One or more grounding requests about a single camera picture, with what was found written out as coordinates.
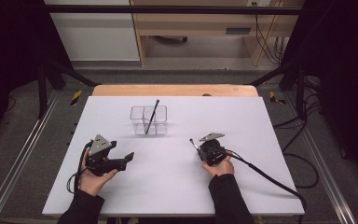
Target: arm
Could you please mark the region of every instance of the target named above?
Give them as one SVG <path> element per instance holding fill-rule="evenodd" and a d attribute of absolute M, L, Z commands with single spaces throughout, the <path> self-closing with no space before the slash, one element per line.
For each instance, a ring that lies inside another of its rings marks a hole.
<path fill-rule="evenodd" d="M 83 190 L 75 193 L 69 209 L 60 217 L 58 224 L 98 223 L 104 199 L 93 197 Z"/>
<path fill-rule="evenodd" d="M 85 167 L 88 153 L 89 150 L 86 151 L 83 158 L 83 167 Z M 117 172 L 118 170 L 113 170 L 106 175 L 97 176 L 86 169 L 79 178 L 79 190 L 75 193 L 68 210 L 58 220 L 58 224 L 98 223 L 98 216 L 104 203 L 104 199 L 98 194 L 103 185 L 112 179 Z"/>
<path fill-rule="evenodd" d="M 227 156 L 216 166 L 209 166 L 206 162 L 202 165 L 213 177 L 209 191 L 214 203 L 216 224 L 254 224 L 234 177 L 234 166 L 230 159 Z"/>

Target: aluminum rail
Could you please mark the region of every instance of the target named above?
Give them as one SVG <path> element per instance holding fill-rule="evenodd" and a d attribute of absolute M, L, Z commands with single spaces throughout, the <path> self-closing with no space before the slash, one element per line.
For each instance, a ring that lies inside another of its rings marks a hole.
<path fill-rule="evenodd" d="M 288 100 L 287 102 L 292 110 L 293 115 L 296 116 L 297 112 L 296 107 L 294 106 L 295 103 L 293 97 L 287 92 L 284 92 L 283 94 L 284 98 Z M 339 221 L 341 224 L 356 224 L 356 220 L 344 198 L 344 195 L 339 189 L 333 174 L 328 168 L 327 163 L 324 161 L 324 158 L 320 153 L 320 149 L 317 147 L 314 139 L 312 138 L 310 130 L 307 127 L 305 127 L 302 133 L 302 138 L 310 154 L 312 162 L 320 174 L 322 183 L 324 184 L 324 189 L 330 198 L 330 202 L 333 205 L 334 210 L 336 210 Z"/>
<path fill-rule="evenodd" d="M 17 183 L 17 180 L 20 177 L 21 171 L 25 166 L 25 163 L 28 161 L 34 146 L 36 145 L 37 140 L 39 139 L 40 134 L 43 132 L 46 123 L 54 109 L 54 106 L 57 104 L 57 99 L 60 95 L 59 91 L 53 91 L 49 99 L 49 106 L 48 110 L 46 111 L 45 115 L 38 119 L 36 124 L 34 125 L 30 135 L 28 136 L 27 140 L 25 141 L 19 156 L 17 157 L 16 161 L 14 162 L 13 166 L 11 167 L 10 171 L 7 174 L 4 182 L 0 188 L 0 213 L 7 201 L 10 192 L 14 189 L 14 186 Z"/>
<path fill-rule="evenodd" d="M 206 6 L 92 6 L 92 5 L 21 5 L 21 9 L 50 13 L 158 13 L 228 15 L 315 15 L 321 9 L 302 7 L 206 7 Z"/>

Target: white cabinet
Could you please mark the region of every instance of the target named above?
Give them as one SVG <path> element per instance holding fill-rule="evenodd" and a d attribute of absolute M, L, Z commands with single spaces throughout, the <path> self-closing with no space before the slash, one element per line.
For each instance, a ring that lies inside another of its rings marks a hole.
<path fill-rule="evenodd" d="M 47 5 L 129 5 L 128 0 L 45 0 Z M 72 62 L 138 61 L 131 14 L 51 13 Z"/>

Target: black pen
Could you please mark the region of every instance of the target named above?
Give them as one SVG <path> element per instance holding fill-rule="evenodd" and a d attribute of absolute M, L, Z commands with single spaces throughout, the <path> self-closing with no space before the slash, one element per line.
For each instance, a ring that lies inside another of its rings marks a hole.
<path fill-rule="evenodd" d="M 149 133 L 150 124 L 152 124 L 152 120 L 156 113 L 158 103 L 159 103 L 159 100 L 156 100 L 156 105 L 155 105 L 155 108 L 153 109 L 152 117 L 150 118 L 149 125 L 147 125 L 146 134 Z"/>

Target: metal bracket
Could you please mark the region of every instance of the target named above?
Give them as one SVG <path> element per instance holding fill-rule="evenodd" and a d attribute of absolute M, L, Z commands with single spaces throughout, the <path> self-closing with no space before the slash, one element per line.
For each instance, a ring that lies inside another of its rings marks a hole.
<path fill-rule="evenodd" d="M 92 142 L 91 147 L 89 148 L 89 156 L 92 156 L 95 153 L 108 149 L 112 146 L 112 144 L 103 138 L 100 134 L 95 136 L 94 141 Z"/>
<path fill-rule="evenodd" d="M 211 141 L 213 139 L 225 136 L 223 133 L 210 133 L 200 139 L 200 142 Z"/>

